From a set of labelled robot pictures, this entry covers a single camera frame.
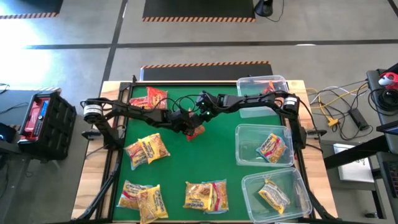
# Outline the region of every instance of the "black floor mat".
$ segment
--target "black floor mat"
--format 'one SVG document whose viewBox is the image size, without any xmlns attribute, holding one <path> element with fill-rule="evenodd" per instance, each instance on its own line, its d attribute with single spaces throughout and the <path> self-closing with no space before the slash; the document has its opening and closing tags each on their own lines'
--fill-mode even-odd
<svg viewBox="0 0 398 224">
<path fill-rule="evenodd" d="M 248 76 L 273 75 L 268 61 L 186 63 L 146 65 L 141 68 L 140 80 L 237 80 Z"/>
<path fill-rule="evenodd" d="M 0 19 L 55 17 L 63 0 L 0 0 Z"/>
<path fill-rule="evenodd" d="M 146 0 L 144 22 L 254 22 L 252 0 Z"/>
</svg>

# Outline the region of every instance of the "gray floor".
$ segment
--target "gray floor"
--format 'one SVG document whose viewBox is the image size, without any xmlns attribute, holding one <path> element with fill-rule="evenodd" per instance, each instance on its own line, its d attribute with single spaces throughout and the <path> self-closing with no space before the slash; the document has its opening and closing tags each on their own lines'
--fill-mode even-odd
<svg viewBox="0 0 398 224">
<path fill-rule="evenodd" d="M 110 44 L 121 3 L 122 0 L 64 0 L 60 15 L 53 19 L 0 20 L 0 30 L 7 34 L 0 35 L 0 82 L 12 86 L 59 86 L 62 96 L 76 105 L 81 115 L 79 101 L 96 97 L 100 92 L 109 49 L 21 50 L 19 47 Z M 119 43 L 398 37 L 398 17 L 387 0 L 286 0 L 280 22 L 257 18 L 253 24 L 143 23 L 143 6 L 142 0 L 129 0 Z M 275 1 L 273 17 L 279 15 L 280 6 L 280 1 Z M 117 49 L 109 79 L 130 80 L 132 75 L 139 74 L 143 65 L 269 60 L 275 74 L 289 80 L 304 80 L 307 87 L 320 90 L 330 85 L 364 80 L 367 70 L 387 68 L 396 63 L 396 52 L 398 44 Z M 349 96 L 347 100 L 351 102 L 353 97 Z M 336 107 L 347 110 L 347 106 L 340 102 Z M 369 124 L 379 125 L 365 96 L 359 98 L 359 109 Z M 328 129 L 324 117 L 315 116 L 315 122 L 319 128 Z M 347 121 L 347 135 L 356 131 L 353 125 Z M 53 163 L 30 164 L 28 170 L 34 175 L 25 178 L 17 189 L 7 223 L 50 223 L 70 218 L 87 146 L 80 133 L 88 128 L 79 116 L 70 155 L 58 163 L 59 167 Z M 356 141 L 366 141 L 378 135 L 374 131 Z M 330 131 L 324 139 L 339 141 L 340 137 Z M 339 217 L 344 220 L 393 223 L 391 213 L 387 220 L 362 217 L 364 212 L 374 211 L 369 192 L 333 189 L 333 196 Z"/>
</svg>

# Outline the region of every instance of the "wooden table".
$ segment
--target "wooden table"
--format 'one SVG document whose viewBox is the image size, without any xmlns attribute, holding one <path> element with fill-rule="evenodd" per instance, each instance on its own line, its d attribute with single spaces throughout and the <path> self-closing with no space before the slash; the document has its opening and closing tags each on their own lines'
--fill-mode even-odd
<svg viewBox="0 0 398 224">
<path fill-rule="evenodd" d="M 150 85 L 150 83 L 154 82 L 159 83 L 158 81 L 146 81 L 143 83 L 148 83 Z M 305 90 L 304 81 L 291 80 L 287 82 L 289 84 L 290 92 L 295 93 L 297 96 L 299 96 L 301 100 L 309 107 L 309 100 L 307 92 Z M 101 90 L 101 97 L 106 97 L 110 100 L 117 100 L 119 96 L 120 83 L 121 82 L 119 81 L 104 82 Z M 313 129 L 311 117 L 304 106 L 300 107 L 299 114 L 300 114 L 301 125 L 305 129 Z M 314 139 L 308 139 L 307 142 L 309 144 L 319 147 L 318 141 Z M 88 144 L 87 153 L 90 153 L 91 151 L 94 151 L 95 149 L 101 147 L 102 144 L 103 144 L 102 139 L 91 141 Z M 305 168 L 307 171 L 308 182 L 310 185 L 310 190 L 314 193 L 316 198 L 326 208 L 326 210 L 334 217 L 337 217 L 335 202 L 333 200 L 333 196 L 331 193 L 328 176 L 325 169 L 325 164 L 323 163 L 322 153 L 311 147 L 305 148 L 302 152 L 303 152 Z M 85 160 L 80 177 L 80 183 L 76 195 L 75 205 L 72 211 L 72 218 L 79 217 L 86 210 L 87 206 L 93 201 L 93 199 L 97 195 L 101 187 L 101 180 L 104 172 L 106 154 L 107 154 L 106 150 L 100 150 L 92 154 L 89 158 Z M 104 201 L 104 208 L 103 208 L 104 217 L 107 215 L 108 212 L 110 192 L 111 191 L 109 190 L 108 193 L 106 194 Z"/>
</svg>

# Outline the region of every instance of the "green mat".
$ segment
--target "green mat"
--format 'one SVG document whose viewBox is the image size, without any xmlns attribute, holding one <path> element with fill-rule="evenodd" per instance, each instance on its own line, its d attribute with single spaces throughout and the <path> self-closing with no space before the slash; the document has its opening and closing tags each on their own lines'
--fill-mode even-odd
<svg viewBox="0 0 398 224">
<path fill-rule="evenodd" d="M 156 86 L 168 91 L 168 97 L 177 99 L 181 96 L 199 94 L 206 90 L 212 95 L 225 93 L 237 95 L 235 86 Z M 146 96 L 144 86 L 134 87 L 133 97 Z M 193 107 L 190 100 L 183 100 L 184 108 Z M 268 167 L 238 166 L 235 159 L 235 128 L 239 124 L 270 124 L 281 125 L 278 116 L 242 119 L 239 113 L 220 114 L 209 123 L 205 123 L 206 131 L 192 141 L 187 141 L 182 133 L 167 129 L 157 129 L 143 121 L 130 120 L 126 132 L 125 146 L 150 134 L 160 136 L 171 153 L 152 162 L 143 164 L 132 171 L 130 158 L 124 153 L 121 164 L 120 178 L 116 197 L 116 208 L 113 220 L 139 220 L 139 211 L 118 208 L 117 204 L 123 190 L 125 180 L 134 184 L 160 184 L 162 197 L 169 213 L 168 219 L 162 220 L 249 220 L 243 199 L 241 181 L 245 175 L 273 170 Z M 191 183 L 227 180 L 229 212 L 217 215 L 203 214 L 201 210 L 182 208 L 185 201 L 185 181 Z"/>
</svg>

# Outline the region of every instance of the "clear plastic container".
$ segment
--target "clear plastic container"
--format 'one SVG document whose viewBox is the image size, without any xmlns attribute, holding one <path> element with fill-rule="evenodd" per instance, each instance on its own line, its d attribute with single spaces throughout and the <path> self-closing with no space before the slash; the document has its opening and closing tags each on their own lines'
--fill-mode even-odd
<svg viewBox="0 0 398 224">
<path fill-rule="evenodd" d="M 282 214 L 258 194 L 265 184 L 265 179 L 273 181 L 290 200 Z M 312 211 L 300 172 L 292 167 L 247 175 L 242 179 L 242 190 L 250 220 L 255 224 L 290 220 L 309 215 Z"/>
<path fill-rule="evenodd" d="M 272 82 L 275 90 L 289 91 L 284 77 L 280 75 L 269 75 L 263 77 L 247 77 L 238 79 L 236 82 L 238 95 L 257 95 L 263 93 L 263 91 L 269 87 L 270 82 Z M 240 109 L 239 112 L 242 118 L 276 115 L 272 109 L 265 106 L 244 108 Z"/>
<path fill-rule="evenodd" d="M 278 162 L 268 162 L 256 149 L 274 133 L 283 139 L 287 149 Z M 294 163 L 292 133 L 285 126 L 239 124 L 235 130 L 235 156 L 240 166 L 290 167 Z"/>
</svg>

